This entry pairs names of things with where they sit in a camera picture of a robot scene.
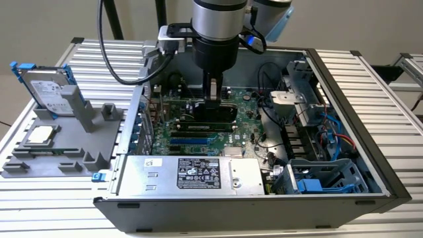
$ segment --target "sticker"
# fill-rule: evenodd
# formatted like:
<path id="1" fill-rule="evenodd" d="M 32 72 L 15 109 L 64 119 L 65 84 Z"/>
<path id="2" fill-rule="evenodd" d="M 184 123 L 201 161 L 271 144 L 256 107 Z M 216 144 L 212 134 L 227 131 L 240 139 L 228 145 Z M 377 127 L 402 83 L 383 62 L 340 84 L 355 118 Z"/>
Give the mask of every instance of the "sticker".
<path id="1" fill-rule="evenodd" d="M 145 159 L 144 167 L 160 167 L 163 164 L 161 158 L 159 159 Z"/>
<path id="2" fill-rule="evenodd" d="M 179 159 L 176 185 L 180 189 L 220 189 L 219 159 Z"/>
<path id="3" fill-rule="evenodd" d="M 73 115 L 67 99 L 60 95 L 61 87 L 52 81 L 31 81 L 45 108 L 57 115 Z"/>

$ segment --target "black cable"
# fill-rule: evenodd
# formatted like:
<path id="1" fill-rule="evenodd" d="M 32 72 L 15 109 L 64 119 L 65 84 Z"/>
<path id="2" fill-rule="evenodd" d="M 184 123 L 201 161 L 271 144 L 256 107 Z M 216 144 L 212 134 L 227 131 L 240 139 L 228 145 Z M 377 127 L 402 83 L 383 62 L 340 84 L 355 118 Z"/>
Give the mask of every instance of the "black cable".
<path id="1" fill-rule="evenodd" d="M 243 45 L 243 47 L 245 47 L 252 53 L 261 55 L 265 53 L 267 50 L 267 43 L 265 43 L 265 37 L 261 35 L 261 33 L 256 30 L 255 27 L 252 27 L 252 30 L 245 29 L 245 31 L 241 33 L 241 35 L 247 35 L 245 33 L 248 33 L 248 35 L 252 35 L 253 37 L 257 37 L 261 41 L 261 45 L 263 45 L 263 51 L 255 49 L 245 41 L 243 38 L 239 38 L 239 43 Z"/>
<path id="2" fill-rule="evenodd" d="M 259 136 L 259 138 L 257 138 L 256 146 L 261 147 L 263 149 L 269 149 L 269 148 L 273 148 L 273 147 L 277 147 L 277 146 L 283 145 L 283 143 L 280 143 L 280 144 L 277 144 L 277 145 L 272 145 L 272 146 L 263 146 L 263 145 L 260 145 L 260 144 L 259 144 L 259 140 L 260 140 L 260 138 L 263 137 L 263 135 L 264 135 L 264 133 L 263 133 L 263 134 Z"/>
<path id="3" fill-rule="evenodd" d="M 267 66 L 267 65 L 273 65 L 276 67 L 277 72 L 279 72 L 279 76 L 280 76 L 280 80 L 283 78 L 281 69 L 280 69 L 279 65 L 275 62 L 263 63 L 260 65 L 260 67 L 259 67 L 259 70 L 257 70 L 257 88 L 259 88 L 259 91 L 260 91 L 260 88 L 261 88 L 261 86 L 260 86 L 260 72 L 261 72 L 263 67 Z M 268 77 L 267 79 L 269 80 L 272 86 L 275 87 L 273 82 L 271 81 L 271 78 Z"/>
<path id="4" fill-rule="evenodd" d="M 418 108 L 419 103 L 420 103 L 420 100 L 416 101 L 415 105 L 411 108 L 411 111 L 414 111 Z"/>
<path id="5" fill-rule="evenodd" d="M 101 19 L 103 19 L 103 2 L 104 2 L 104 0 L 99 0 L 99 6 L 97 6 L 97 34 L 99 34 L 100 52 L 101 52 L 101 55 L 103 55 L 103 59 L 104 59 L 104 63 L 105 63 L 107 69 L 109 70 L 109 72 L 111 72 L 113 78 L 116 79 L 116 81 L 120 82 L 121 84 L 124 84 L 124 85 L 141 85 L 143 83 L 151 81 L 161 73 L 164 68 L 169 65 L 171 61 L 173 59 L 173 54 L 175 54 L 173 49 L 171 50 L 171 52 L 165 53 L 164 62 L 160 65 L 160 67 L 157 68 L 157 70 L 152 74 L 149 74 L 145 78 L 135 80 L 135 81 L 123 80 L 119 77 L 119 75 L 116 74 L 116 72 L 115 72 L 115 70 L 113 70 L 113 68 L 111 66 L 111 62 L 108 60 L 107 54 L 105 54 L 104 39 L 103 39 L 103 22 L 101 22 Z"/>
<path id="6" fill-rule="evenodd" d="M 327 158 L 327 155 L 325 155 L 325 152 L 324 152 L 324 148 L 323 148 L 323 146 L 321 146 L 320 143 L 319 143 L 319 135 L 320 135 L 321 133 L 325 133 L 325 131 L 319 131 L 319 132 L 315 134 L 315 136 L 313 136 L 313 140 L 315 140 L 315 143 L 316 143 L 316 146 L 317 146 L 317 149 L 319 149 L 319 154 L 323 155 L 324 161 L 328 161 L 328 158 Z"/>
<path id="7" fill-rule="evenodd" d="M 283 129 L 283 126 L 279 124 L 279 122 L 271 117 L 271 115 L 267 113 L 263 105 L 259 105 L 260 100 L 264 100 L 264 97 L 260 97 L 257 100 L 257 107 L 261 107 L 264 114 L 267 115 L 267 117 L 271 119 L 271 121 L 280 127 L 280 129 Z"/>
<path id="8" fill-rule="evenodd" d="M 5 122 L 3 122 L 3 121 L 0 121 L 0 124 L 7 125 L 8 127 L 12 127 L 11 124 L 8 124 L 8 123 L 5 123 Z"/>

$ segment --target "capacitor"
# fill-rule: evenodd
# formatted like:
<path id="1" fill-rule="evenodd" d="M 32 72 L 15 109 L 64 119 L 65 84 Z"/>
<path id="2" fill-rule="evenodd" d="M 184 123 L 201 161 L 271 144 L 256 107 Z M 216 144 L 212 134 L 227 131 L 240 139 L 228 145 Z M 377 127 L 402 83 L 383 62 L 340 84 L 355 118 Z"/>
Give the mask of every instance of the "capacitor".
<path id="1" fill-rule="evenodd" d="M 243 96 L 243 100 L 244 100 L 245 102 L 248 102 L 248 101 L 251 100 L 251 96 L 245 94 L 245 95 Z"/>

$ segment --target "blue drive bracket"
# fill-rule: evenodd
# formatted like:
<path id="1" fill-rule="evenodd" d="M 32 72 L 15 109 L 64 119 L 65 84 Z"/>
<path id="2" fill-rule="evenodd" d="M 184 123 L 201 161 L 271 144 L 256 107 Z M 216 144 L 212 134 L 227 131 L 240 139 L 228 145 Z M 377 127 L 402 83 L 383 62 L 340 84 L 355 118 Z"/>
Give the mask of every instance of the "blue drive bracket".
<path id="1" fill-rule="evenodd" d="M 19 64 L 16 61 L 13 61 L 11 64 L 11 70 L 15 74 L 15 76 L 17 77 L 17 80 L 20 83 L 24 84 L 36 104 L 37 104 L 37 110 L 45 110 L 45 102 L 40 99 L 40 95 L 35 95 L 35 90 L 33 88 L 31 89 L 29 87 L 29 82 L 27 79 L 24 79 L 24 74 L 25 72 L 31 71 L 31 70 L 36 70 L 36 71 L 43 71 L 43 70 L 55 70 L 57 73 L 61 73 L 65 76 L 65 82 L 69 85 L 76 85 L 77 86 L 77 82 L 73 76 L 73 72 L 71 69 L 71 66 L 68 64 L 64 64 L 63 67 L 49 67 L 49 66 L 37 66 L 35 63 L 21 63 Z M 84 106 L 87 106 L 87 101 L 83 97 L 81 92 L 79 93 L 79 97 L 83 101 Z M 52 116 L 53 119 L 56 119 L 59 117 L 60 114 L 55 113 L 51 110 L 47 110 L 49 115 Z"/>
<path id="2" fill-rule="evenodd" d="M 20 76 L 20 73 L 19 73 L 19 69 L 31 70 L 31 69 L 36 68 L 37 65 L 36 65 L 35 63 L 23 63 L 23 64 L 20 64 L 20 66 L 17 67 L 17 62 L 16 62 L 16 61 L 12 61 L 12 63 L 9 64 L 9 66 L 11 66 L 12 73 L 13 73 L 15 76 L 17 77 L 17 81 L 24 84 L 24 86 L 25 86 L 25 88 L 27 88 L 27 90 L 28 90 L 28 92 L 29 92 L 29 94 L 31 94 L 31 96 L 32 96 L 32 98 L 33 98 L 33 100 L 35 100 L 35 102 L 36 102 L 36 104 L 37 104 L 37 108 L 41 108 L 41 104 L 40 104 L 40 102 L 37 101 L 35 95 L 32 94 L 32 92 L 31 92 L 31 90 L 29 90 L 29 88 L 28 88 L 28 85 L 25 84 L 25 82 L 24 82 L 24 80 L 23 80 L 23 78 L 21 78 L 21 76 Z"/>

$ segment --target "wire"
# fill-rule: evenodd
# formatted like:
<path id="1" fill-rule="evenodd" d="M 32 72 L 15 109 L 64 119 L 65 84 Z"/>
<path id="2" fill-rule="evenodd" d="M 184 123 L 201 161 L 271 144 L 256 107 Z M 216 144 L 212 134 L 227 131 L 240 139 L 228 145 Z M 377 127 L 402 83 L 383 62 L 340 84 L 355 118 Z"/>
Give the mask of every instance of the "wire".
<path id="1" fill-rule="evenodd" d="M 319 131 L 319 132 L 315 134 L 315 136 L 313 136 L 313 140 L 315 140 L 315 143 L 316 143 L 316 147 L 317 147 L 317 149 L 319 149 L 319 154 L 321 154 L 324 161 L 327 161 L 328 158 L 327 158 L 327 155 L 325 155 L 323 146 L 319 144 L 319 134 L 323 135 L 323 133 L 325 133 L 325 131 Z"/>
<path id="2" fill-rule="evenodd" d="M 320 114 L 321 116 L 324 116 L 328 120 L 331 120 L 332 122 L 336 123 L 336 126 L 337 126 L 337 132 L 341 131 L 341 123 L 339 120 L 335 119 L 335 117 L 327 115 L 325 113 L 321 113 Z M 340 153 L 340 150 L 341 150 L 341 141 L 337 140 L 336 142 L 336 150 L 335 150 L 335 153 L 333 153 L 333 156 L 332 156 L 332 159 L 331 161 L 335 161 L 337 159 L 337 156 L 339 156 L 339 153 Z"/>
<path id="3" fill-rule="evenodd" d="M 239 42 L 243 45 L 243 47 L 245 47 L 251 52 L 253 52 L 257 55 L 264 54 L 265 50 L 267 50 L 267 43 L 265 43 L 265 38 L 261 35 L 261 33 L 256 30 L 255 27 L 252 27 L 252 30 L 249 30 L 248 28 L 245 28 L 245 31 L 241 33 L 241 35 L 245 35 L 245 32 L 248 33 L 248 35 L 252 35 L 253 37 L 257 37 L 261 41 L 261 45 L 263 45 L 263 51 L 255 49 L 245 41 L 243 38 L 239 37 Z"/>
<path id="4" fill-rule="evenodd" d="M 99 45 L 100 45 L 100 52 L 103 55 L 103 59 L 104 59 L 104 63 L 105 63 L 105 67 L 108 69 L 108 71 L 111 72 L 111 75 L 113 76 L 113 78 L 116 79 L 117 82 L 120 82 L 124 85 L 141 85 L 143 83 L 151 81 L 160 73 L 161 71 L 165 69 L 165 67 L 169 65 L 172 59 L 173 59 L 173 54 L 175 52 L 168 52 L 165 54 L 165 59 L 163 64 L 160 65 L 160 67 L 157 68 L 157 70 L 149 74 L 145 78 L 135 80 L 135 81 L 125 81 L 123 80 L 119 75 L 116 74 L 111 62 L 108 60 L 107 54 L 105 54 L 105 48 L 104 48 L 104 39 L 103 39 L 103 2 L 104 0 L 99 0 L 99 6 L 97 6 L 97 35 L 99 35 Z"/>
<path id="5" fill-rule="evenodd" d="M 281 125 L 279 124 L 279 122 L 271 117 L 271 115 L 269 115 L 268 112 L 265 111 L 263 105 L 259 106 L 260 100 L 264 100 L 264 99 L 265 99 L 265 98 L 264 98 L 263 96 L 259 98 L 259 100 L 257 100 L 257 107 L 261 107 L 265 116 L 267 116 L 267 117 L 271 119 L 271 121 L 280 127 L 280 129 L 283 129 L 283 126 L 281 126 Z"/>
<path id="6" fill-rule="evenodd" d="M 420 103 L 420 100 L 416 101 L 415 105 L 411 108 L 411 111 L 414 111 L 418 108 L 419 103 Z"/>
<path id="7" fill-rule="evenodd" d="M 347 140 L 349 142 L 349 144 L 352 145 L 352 149 L 355 149 L 355 142 L 352 141 L 352 139 L 349 137 L 347 137 L 345 135 L 340 135 L 340 134 L 335 134 L 335 136 L 337 136 L 341 139 Z"/>
<path id="8" fill-rule="evenodd" d="M 308 105 L 308 106 L 305 107 L 305 109 L 301 110 L 300 113 L 296 115 L 296 118 L 293 119 L 292 124 L 296 123 L 296 121 L 297 121 L 297 119 L 299 119 L 299 116 L 307 111 L 308 108 L 309 108 L 309 105 Z"/>
<path id="9" fill-rule="evenodd" d="M 263 133 L 263 134 L 259 136 L 259 138 L 257 138 L 257 140 L 256 140 L 256 146 L 259 146 L 259 147 L 261 147 L 261 148 L 264 148 L 264 149 L 269 149 L 269 148 L 273 148 L 273 147 L 277 147 L 277 146 L 283 145 L 283 143 L 280 143 L 280 144 L 277 144 L 277 145 L 273 145 L 273 146 L 263 146 L 263 145 L 260 145 L 260 144 L 259 144 L 259 140 L 261 139 L 261 137 L 263 137 L 264 134 L 265 134 L 265 133 Z"/>
<path id="10" fill-rule="evenodd" d="M 7 125 L 8 127 L 12 127 L 11 124 L 8 124 L 8 123 L 5 123 L 5 122 L 3 122 L 3 121 L 0 121 L 0 124 Z"/>
<path id="11" fill-rule="evenodd" d="M 192 115 L 189 115 L 189 114 L 183 113 L 181 115 L 183 115 L 183 116 L 187 116 L 187 117 L 191 117 L 192 119 L 195 119 L 195 117 L 193 117 Z"/>
<path id="12" fill-rule="evenodd" d="M 263 67 L 264 67 L 265 65 L 273 65 L 273 66 L 276 67 L 277 72 L 279 72 L 279 75 L 280 75 L 279 83 L 280 83 L 280 80 L 281 80 L 281 78 L 283 78 L 281 69 L 280 69 L 279 65 L 277 65 L 275 62 L 265 62 L 265 63 L 263 63 L 263 64 L 260 65 L 260 67 L 259 67 L 259 70 L 257 70 L 257 88 L 259 88 L 259 91 L 261 90 L 261 86 L 260 86 L 260 76 L 261 76 L 261 75 L 260 75 L 260 72 L 261 72 L 261 69 L 263 69 Z M 273 84 L 273 82 L 271 81 L 271 77 L 268 76 L 268 74 L 267 74 L 265 72 L 263 72 L 263 74 L 267 76 L 267 79 L 268 79 L 268 81 L 271 82 L 272 87 L 275 88 L 275 84 Z"/>
<path id="13" fill-rule="evenodd" d="M 341 137 L 341 139 L 349 146 L 352 146 L 351 142 L 347 139 L 344 139 L 343 137 Z"/>

